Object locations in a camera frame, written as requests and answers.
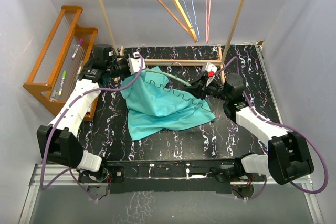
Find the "green plastic hanger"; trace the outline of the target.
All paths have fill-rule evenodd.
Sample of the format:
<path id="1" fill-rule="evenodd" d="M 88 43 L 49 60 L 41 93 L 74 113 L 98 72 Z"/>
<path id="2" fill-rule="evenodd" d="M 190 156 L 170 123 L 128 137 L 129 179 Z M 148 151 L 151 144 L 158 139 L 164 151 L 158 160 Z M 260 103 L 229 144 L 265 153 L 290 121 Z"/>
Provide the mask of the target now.
<path id="1" fill-rule="evenodd" d="M 211 104 L 208 103 L 207 99 L 201 101 L 201 100 L 199 100 L 195 97 L 186 98 L 185 95 L 187 94 L 187 92 L 184 91 L 184 88 L 188 88 L 188 87 L 192 86 L 187 81 L 182 80 L 181 78 L 176 77 L 176 76 L 174 76 L 170 73 L 162 72 L 160 69 L 157 70 L 157 69 L 154 69 L 154 68 L 151 68 L 151 69 L 146 68 L 145 71 L 146 71 L 146 73 L 159 74 L 159 75 L 162 75 L 162 76 L 166 76 L 169 79 L 172 79 L 172 81 L 168 81 L 167 84 L 164 84 L 164 83 L 159 84 L 153 78 L 149 78 L 148 81 L 147 80 L 144 81 L 145 83 L 152 84 L 157 88 L 163 89 L 165 92 L 172 93 L 174 96 L 176 96 L 178 98 L 181 98 L 183 101 L 190 102 L 192 105 L 200 107 L 201 109 L 203 109 L 205 111 L 213 112 L 213 107 L 212 107 Z M 176 82 L 182 83 L 183 87 L 181 87 L 181 86 L 174 87 L 173 86 L 173 80 L 175 80 Z"/>

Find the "teal t shirt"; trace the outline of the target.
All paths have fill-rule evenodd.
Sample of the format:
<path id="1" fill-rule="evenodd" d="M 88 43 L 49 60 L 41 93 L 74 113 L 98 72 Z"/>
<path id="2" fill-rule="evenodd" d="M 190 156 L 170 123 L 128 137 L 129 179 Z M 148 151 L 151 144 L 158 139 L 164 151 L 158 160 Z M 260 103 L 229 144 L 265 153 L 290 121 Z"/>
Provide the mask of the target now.
<path id="1" fill-rule="evenodd" d="M 162 129 L 187 130 L 216 119 L 208 103 L 188 92 L 169 89 L 159 67 L 142 71 L 137 81 L 121 91 L 128 108 L 128 130 L 133 141 Z"/>

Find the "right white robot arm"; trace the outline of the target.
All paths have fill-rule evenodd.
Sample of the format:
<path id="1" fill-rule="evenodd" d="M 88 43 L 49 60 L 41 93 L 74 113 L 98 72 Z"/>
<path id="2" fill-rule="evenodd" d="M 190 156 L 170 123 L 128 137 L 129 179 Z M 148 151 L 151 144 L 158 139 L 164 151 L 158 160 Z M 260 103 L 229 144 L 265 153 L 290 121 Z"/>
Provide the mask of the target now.
<path id="1" fill-rule="evenodd" d="M 208 95 L 223 100 L 225 115 L 268 147 L 266 155 L 245 154 L 236 158 L 228 176 L 247 180 L 252 174 L 260 174 L 284 185 L 314 171 L 307 140 L 254 112 L 244 97 L 245 82 L 240 75 L 230 73 L 223 85 L 212 83 L 213 76 L 213 72 L 205 74 L 184 89 L 200 100 Z"/>

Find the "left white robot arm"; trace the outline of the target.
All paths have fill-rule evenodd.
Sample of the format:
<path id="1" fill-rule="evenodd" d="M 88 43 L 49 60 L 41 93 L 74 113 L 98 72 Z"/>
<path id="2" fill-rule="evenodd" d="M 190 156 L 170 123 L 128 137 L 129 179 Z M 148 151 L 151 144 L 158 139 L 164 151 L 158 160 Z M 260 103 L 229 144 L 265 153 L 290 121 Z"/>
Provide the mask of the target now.
<path id="1" fill-rule="evenodd" d="M 109 44 L 94 46 L 87 63 L 78 74 L 74 90 L 61 111 L 49 123 L 37 130 L 37 139 L 43 164 L 52 162 L 90 171 L 96 181 L 108 177 L 108 168 L 102 158 L 84 150 L 77 136 L 81 123 L 91 109 L 93 101 L 100 95 L 105 77 L 128 77 L 130 68 L 126 59 Z"/>

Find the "dark green marker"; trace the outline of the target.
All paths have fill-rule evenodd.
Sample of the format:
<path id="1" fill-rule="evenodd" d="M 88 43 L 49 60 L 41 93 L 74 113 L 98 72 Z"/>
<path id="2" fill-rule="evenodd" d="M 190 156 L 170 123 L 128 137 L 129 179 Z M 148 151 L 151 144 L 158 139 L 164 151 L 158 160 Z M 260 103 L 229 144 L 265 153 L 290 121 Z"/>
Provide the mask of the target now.
<path id="1" fill-rule="evenodd" d="M 77 75 L 76 75 L 76 80 L 78 80 L 78 77 L 81 73 L 82 65 L 83 65 L 83 60 L 80 62 L 80 65 L 79 65 L 79 68 L 78 68 L 78 71 L 77 71 Z"/>

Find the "purple cap marker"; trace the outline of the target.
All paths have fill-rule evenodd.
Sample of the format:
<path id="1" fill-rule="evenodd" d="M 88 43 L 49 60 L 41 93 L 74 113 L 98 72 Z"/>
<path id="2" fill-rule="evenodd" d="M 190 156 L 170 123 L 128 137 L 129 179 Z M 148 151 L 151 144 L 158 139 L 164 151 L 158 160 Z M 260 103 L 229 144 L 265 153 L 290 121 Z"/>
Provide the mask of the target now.
<path id="1" fill-rule="evenodd" d="M 71 60 L 74 60 L 74 58 L 76 57 L 76 54 L 77 54 L 78 50 L 80 49 L 82 43 L 83 43 L 83 39 L 80 39 L 78 44 L 76 45 L 74 51 L 73 51 L 73 54 L 71 56 Z"/>

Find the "orange wooden tiered rack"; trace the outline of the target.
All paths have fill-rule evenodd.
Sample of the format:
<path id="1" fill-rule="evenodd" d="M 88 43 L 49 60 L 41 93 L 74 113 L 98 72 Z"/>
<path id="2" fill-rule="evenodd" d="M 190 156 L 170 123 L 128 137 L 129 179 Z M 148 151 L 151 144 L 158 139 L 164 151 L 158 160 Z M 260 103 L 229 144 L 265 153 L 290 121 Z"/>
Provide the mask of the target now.
<path id="1" fill-rule="evenodd" d="M 95 46 L 98 29 L 79 25 L 81 14 L 81 6 L 61 7 L 32 71 L 23 85 L 54 116 L 61 111 L 75 88 L 80 62 L 83 60 L 83 68 L 91 58 Z M 83 43 L 74 60 L 71 60 L 80 39 L 83 39 Z M 57 101 L 51 100 L 52 92 L 59 90 L 64 70 L 67 74 L 62 94 Z"/>

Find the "green cap marker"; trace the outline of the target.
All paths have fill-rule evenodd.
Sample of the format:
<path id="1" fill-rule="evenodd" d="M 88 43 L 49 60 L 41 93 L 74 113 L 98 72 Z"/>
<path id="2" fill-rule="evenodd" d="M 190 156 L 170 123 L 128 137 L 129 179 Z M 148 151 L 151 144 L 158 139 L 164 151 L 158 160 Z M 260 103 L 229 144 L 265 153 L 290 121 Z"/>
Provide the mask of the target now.
<path id="1" fill-rule="evenodd" d="M 58 96 L 59 97 L 62 94 L 62 89 L 63 89 L 63 86 L 64 86 L 64 81 L 65 81 L 65 78 L 66 78 L 66 74 L 67 74 L 67 71 L 64 70 L 63 73 L 62 73 L 62 79 L 61 79 L 60 87 L 59 87 L 59 90 L 58 90 Z"/>

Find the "grey small block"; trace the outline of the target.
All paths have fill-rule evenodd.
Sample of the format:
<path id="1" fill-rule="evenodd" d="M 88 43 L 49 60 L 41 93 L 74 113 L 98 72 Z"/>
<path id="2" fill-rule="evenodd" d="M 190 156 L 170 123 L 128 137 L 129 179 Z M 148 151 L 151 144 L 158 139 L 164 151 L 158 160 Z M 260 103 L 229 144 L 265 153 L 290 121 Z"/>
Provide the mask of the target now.
<path id="1" fill-rule="evenodd" d="M 52 94 L 51 94 L 50 99 L 51 99 L 51 100 L 55 100 L 55 101 L 57 101 L 57 100 L 58 100 L 58 97 L 59 97 L 59 95 L 58 95 L 58 90 L 54 90 L 54 91 L 52 92 Z"/>

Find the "wooden clothes rack frame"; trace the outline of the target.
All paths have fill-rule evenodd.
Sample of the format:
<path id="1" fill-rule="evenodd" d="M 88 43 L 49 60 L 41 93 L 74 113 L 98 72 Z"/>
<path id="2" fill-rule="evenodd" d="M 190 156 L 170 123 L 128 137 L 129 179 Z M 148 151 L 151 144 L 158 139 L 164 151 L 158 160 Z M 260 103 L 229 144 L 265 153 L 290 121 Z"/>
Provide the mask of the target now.
<path id="1" fill-rule="evenodd" d="M 113 48 L 116 49 L 117 47 L 116 47 L 115 39 L 113 37 L 112 29 L 111 29 L 111 26 L 110 26 L 110 23 L 109 23 L 109 18 L 108 18 L 103 0 L 97 0 L 97 2 L 100 6 L 101 13 L 103 15 L 105 25 L 108 29 L 108 33 L 109 33 L 110 40 L 112 42 Z M 232 38 L 233 38 L 233 34 L 235 32 L 235 29 L 236 29 L 241 11 L 243 9 L 244 2 L 245 2 L 245 0 L 240 0 L 239 1 L 239 5 L 238 5 L 238 8 L 237 8 L 237 11 L 236 11 L 236 14 L 235 14 L 235 19 L 233 21 L 230 33 L 229 33 L 228 38 L 226 40 L 224 50 L 221 50 L 221 46 L 218 46 L 219 59 L 211 61 L 211 63 L 213 63 L 216 66 L 224 66 L 224 61 L 226 59 L 228 50 L 230 48 Z M 191 59 L 188 59 L 188 60 L 181 60 L 181 59 L 170 59 L 170 60 L 168 60 L 168 59 L 147 59 L 145 62 L 148 66 L 170 66 L 174 63 L 175 64 L 180 64 L 182 66 L 201 66 L 206 61 L 205 60 L 191 60 Z"/>

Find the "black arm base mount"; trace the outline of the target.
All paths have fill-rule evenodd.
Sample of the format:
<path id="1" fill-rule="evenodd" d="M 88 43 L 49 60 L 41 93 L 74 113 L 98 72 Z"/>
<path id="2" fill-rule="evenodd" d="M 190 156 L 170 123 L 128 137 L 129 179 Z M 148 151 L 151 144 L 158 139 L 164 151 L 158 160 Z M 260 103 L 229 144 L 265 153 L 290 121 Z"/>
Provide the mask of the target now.
<path id="1" fill-rule="evenodd" d="M 111 194 L 139 191 L 212 191 L 229 194 L 232 183 L 249 186 L 256 173 L 236 159 L 178 161 L 105 161 L 97 172 L 81 172 L 82 183 L 104 183 Z"/>

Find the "aluminium rail frame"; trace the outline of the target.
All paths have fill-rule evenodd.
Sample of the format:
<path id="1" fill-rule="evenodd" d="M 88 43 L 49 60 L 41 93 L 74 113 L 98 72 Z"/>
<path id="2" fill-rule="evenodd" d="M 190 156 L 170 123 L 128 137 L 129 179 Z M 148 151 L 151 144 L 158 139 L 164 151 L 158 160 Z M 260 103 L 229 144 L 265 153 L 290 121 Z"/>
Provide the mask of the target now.
<path id="1" fill-rule="evenodd" d="M 213 178 L 135 178 L 76 185 L 62 175 L 40 190 L 40 166 L 29 185 L 20 223 L 324 223 L 316 197 L 272 179 L 255 181 L 255 199 L 242 199 L 240 182 Z"/>

